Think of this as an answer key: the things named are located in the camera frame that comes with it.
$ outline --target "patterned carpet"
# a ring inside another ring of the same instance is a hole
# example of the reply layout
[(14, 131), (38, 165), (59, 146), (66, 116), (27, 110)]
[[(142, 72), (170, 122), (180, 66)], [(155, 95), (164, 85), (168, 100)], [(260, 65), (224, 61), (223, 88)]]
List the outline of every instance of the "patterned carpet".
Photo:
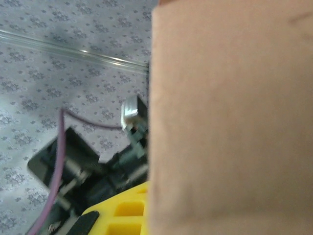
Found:
[[(147, 62), (155, 0), (0, 0), (0, 30), (93, 53)], [(147, 74), (0, 39), (0, 234), (23, 235), (47, 191), (26, 169), (56, 136), (57, 109), (120, 124), (121, 102), (147, 98)], [(128, 143), (118, 131), (73, 125), (106, 161)]]

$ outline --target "yellow plastic part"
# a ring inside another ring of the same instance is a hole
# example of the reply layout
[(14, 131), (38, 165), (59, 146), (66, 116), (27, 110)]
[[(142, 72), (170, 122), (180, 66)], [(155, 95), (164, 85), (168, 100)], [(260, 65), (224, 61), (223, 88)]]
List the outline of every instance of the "yellow plastic part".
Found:
[(100, 216), (89, 235), (149, 235), (147, 230), (148, 182), (88, 208)]

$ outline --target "brown cardboard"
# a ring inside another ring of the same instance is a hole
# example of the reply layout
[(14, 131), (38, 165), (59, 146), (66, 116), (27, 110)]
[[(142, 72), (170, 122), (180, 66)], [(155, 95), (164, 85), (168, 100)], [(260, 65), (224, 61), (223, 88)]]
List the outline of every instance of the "brown cardboard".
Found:
[(160, 3), (151, 234), (313, 234), (313, 1)]

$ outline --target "purple cable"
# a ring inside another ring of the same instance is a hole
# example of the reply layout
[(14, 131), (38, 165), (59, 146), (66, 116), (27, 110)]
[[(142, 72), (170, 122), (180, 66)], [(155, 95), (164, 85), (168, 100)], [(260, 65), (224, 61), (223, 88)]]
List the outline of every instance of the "purple cable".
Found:
[(45, 207), (43, 211), (41, 212), (40, 216), (36, 220), (33, 227), (28, 232), (28, 235), (36, 235), (43, 224), (45, 223), (45, 220), (47, 219), (51, 208), (54, 204), (54, 201), (57, 197), (58, 191), (59, 191), (59, 185), (62, 178), (62, 172), (64, 167), (64, 159), (65, 159), (65, 151), (66, 151), (66, 137), (65, 137), (65, 122), (64, 122), (64, 116), (65, 114), (68, 114), (72, 118), (79, 120), (83, 123), (93, 125), (99, 128), (103, 129), (111, 129), (111, 130), (121, 130), (122, 128), (120, 126), (110, 126), (110, 125), (103, 125), (100, 123), (92, 122), (89, 120), (86, 120), (82, 117), (77, 116), (73, 112), (66, 110), (64, 108), (60, 109), (59, 112), (59, 126), (58, 126), (58, 139), (57, 139), (57, 156), (56, 156), (56, 164), (55, 169), (52, 176), (51, 186), (50, 186), (50, 193), (47, 199), (47, 202), (45, 204)]

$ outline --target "purple wire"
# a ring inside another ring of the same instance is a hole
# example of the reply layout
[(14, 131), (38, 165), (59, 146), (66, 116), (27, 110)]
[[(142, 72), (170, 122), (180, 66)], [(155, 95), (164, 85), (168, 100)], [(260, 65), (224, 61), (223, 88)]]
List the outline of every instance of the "purple wire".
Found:
[(64, 167), (64, 160), (65, 160), (65, 151), (66, 151), (66, 137), (65, 137), (65, 122), (64, 122), (64, 116), (65, 114), (68, 114), (72, 118), (79, 120), (83, 123), (93, 125), (102, 129), (111, 129), (111, 130), (121, 130), (122, 128), (120, 126), (111, 126), (111, 125), (103, 125), (100, 123), (92, 122), (89, 120), (86, 120), (80, 116), (77, 116), (73, 112), (66, 110), (64, 108), (60, 109), (59, 112), (59, 126), (58, 126), (58, 138), (57, 138), (57, 155), (56, 155), (56, 164), (52, 176), (52, 181), (50, 184), (50, 193), (47, 199), (47, 202), (45, 204), (45, 207), (43, 211), (41, 212), (40, 216), (36, 220), (33, 227), (28, 232), (28, 235), (36, 235), (43, 224), (45, 223), (51, 208), (54, 204), (54, 201), (57, 197), (59, 186), (62, 178), (62, 172)]

